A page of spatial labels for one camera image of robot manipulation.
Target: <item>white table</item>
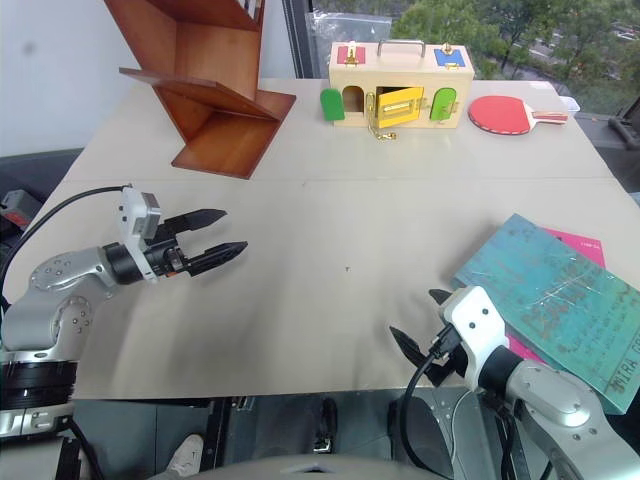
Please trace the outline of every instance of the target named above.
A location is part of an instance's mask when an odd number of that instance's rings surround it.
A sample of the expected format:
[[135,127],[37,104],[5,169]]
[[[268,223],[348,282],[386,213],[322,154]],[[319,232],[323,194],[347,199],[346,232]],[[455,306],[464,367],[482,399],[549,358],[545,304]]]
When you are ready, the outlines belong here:
[[[75,162],[45,210],[89,188],[134,185],[165,217],[229,215],[180,235],[189,256],[247,240],[233,262],[190,278],[136,284],[99,311],[77,398],[169,398],[405,386],[413,367],[388,331],[426,346],[441,324],[429,288],[511,214],[602,241],[609,269],[640,288],[640,209],[570,119],[531,134],[365,129],[321,120],[319,80],[265,80],[298,100],[251,180],[176,169],[183,143],[152,90],[136,85]],[[474,82],[471,98],[561,109],[542,82]],[[39,261],[118,239],[116,194],[63,210],[16,258],[15,300]]]

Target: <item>wooden shelf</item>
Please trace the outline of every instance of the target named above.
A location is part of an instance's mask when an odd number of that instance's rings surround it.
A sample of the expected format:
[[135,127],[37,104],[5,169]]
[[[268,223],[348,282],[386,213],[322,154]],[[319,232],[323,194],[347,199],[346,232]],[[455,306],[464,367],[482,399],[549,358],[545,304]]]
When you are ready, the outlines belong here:
[[217,25],[218,27],[257,31],[260,29],[261,11],[256,8],[254,20],[240,4],[217,0],[148,0],[179,22]]
[[[295,102],[258,91],[265,1],[105,0],[187,146],[173,165],[247,178]],[[224,155],[212,154],[226,152]]]
[[219,82],[131,68],[121,68],[120,73],[217,110],[272,120],[278,118],[260,103],[249,100]]
[[214,112],[172,165],[249,178],[295,100],[293,95],[258,90],[258,102],[278,119]]

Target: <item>ping pong paddle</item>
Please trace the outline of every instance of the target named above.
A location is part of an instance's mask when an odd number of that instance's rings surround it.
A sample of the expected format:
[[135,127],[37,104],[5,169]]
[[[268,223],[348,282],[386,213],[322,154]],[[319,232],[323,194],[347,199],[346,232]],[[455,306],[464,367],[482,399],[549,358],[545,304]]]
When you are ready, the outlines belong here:
[[469,118],[491,133],[522,135],[530,132],[538,122],[562,125],[569,116],[564,112],[534,112],[519,98],[489,95],[471,103]]

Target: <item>white wall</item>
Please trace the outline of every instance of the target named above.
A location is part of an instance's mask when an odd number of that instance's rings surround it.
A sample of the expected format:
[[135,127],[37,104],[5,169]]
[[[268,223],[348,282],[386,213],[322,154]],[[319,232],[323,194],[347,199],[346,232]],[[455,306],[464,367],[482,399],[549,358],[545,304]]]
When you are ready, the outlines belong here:
[[[102,0],[1,0],[0,34],[0,156],[86,145],[133,83]],[[295,76],[281,0],[267,1],[261,58],[262,76]]]

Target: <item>black cable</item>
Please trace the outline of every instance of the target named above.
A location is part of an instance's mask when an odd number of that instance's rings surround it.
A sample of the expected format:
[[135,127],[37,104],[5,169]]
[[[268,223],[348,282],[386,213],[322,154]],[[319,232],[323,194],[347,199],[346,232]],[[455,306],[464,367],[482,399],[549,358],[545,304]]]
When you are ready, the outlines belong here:
[[512,416],[504,417],[503,420],[507,424],[507,437],[502,446],[502,461],[500,462],[500,477],[502,480],[511,479],[511,471],[509,470],[511,463],[511,450],[513,449],[513,441],[516,435],[516,422]]
[[551,465],[551,460],[547,462],[547,466],[544,467],[544,472],[540,476],[540,480],[548,480],[549,475],[551,475],[551,470],[553,470],[553,465]]
[[431,473],[438,474],[436,471],[429,468],[422,460],[420,460],[420,457],[416,455],[416,452],[413,450],[413,447],[409,442],[409,435],[407,434],[407,412],[409,410],[409,402],[411,401],[411,397],[413,396],[413,391],[416,389],[416,385],[418,384],[420,377],[422,377],[422,375],[424,375],[424,373],[429,369],[431,363],[433,363],[435,358],[435,354],[429,352],[429,355],[427,355],[424,363],[420,366],[420,368],[416,370],[416,372],[413,374],[413,377],[411,377],[411,381],[409,382],[409,385],[407,385],[407,389],[404,391],[404,396],[402,397],[399,421],[400,439],[402,440],[402,446],[404,447],[411,461],[416,467],[423,468]]
[[2,303],[1,303],[2,311],[6,312],[11,305],[9,305],[9,302],[7,301],[7,299],[4,298],[4,295],[0,295],[0,297],[2,297]]
[[[9,265],[11,264],[11,261],[13,260],[13,258],[16,256],[16,254],[18,253],[18,251],[20,250],[20,248],[22,248],[22,246],[27,243],[27,241],[33,237],[33,235],[40,230],[40,228],[51,218],[53,217],[56,213],[58,213],[60,210],[62,210],[64,207],[66,207],[67,205],[75,202],[76,200],[80,200],[81,198],[85,198],[88,197],[90,195],[96,195],[98,193],[105,193],[105,192],[121,192],[125,187],[128,187],[129,185],[120,185],[118,187],[102,187],[102,188],[94,188],[93,190],[87,190],[86,192],[82,192],[82,193],[78,193],[77,195],[74,195],[73,197],[69,197],[67,198],[65,201],[63,201],[62,203],[59,203],[58,205],[56,205],[55,207],[53,207],[51,210],[49,210],[46,215],[44,215],[40,220],[38,220],[36,223],[33,224],[33,226],[31,228],[29,228],[24,235],[22,235],[22,237],[20,237],[20,240],[18,240],[18,243],[16,243],[13,248],[11,249],[11,251],[9,252],[9,255],[7,255],[7,258],[5,259],[4,263],[2,264],[2,268],[0,269],[0,295],[2,294],[2,292],[4,291],[4,280],[7,276],[7,272],[9,271]],[[6,311],[5,308],[5,302],[2,302],[2,308]]]
[[89,461],[89,466],[91,467],[91,473],[93,480],[104,480],[104,473],[100,469],[100,464],[98,463],[98,456],[96,452],[93,450],[93,447],[87,440],[87,437],[84,436],[82,430],[75,422],[73,418],[69,418],[69,429],[73,432],[75,437],[80,441],[80,445],[82,446],[82,450],[84,450],[85,455],[87,456],[87,460]]

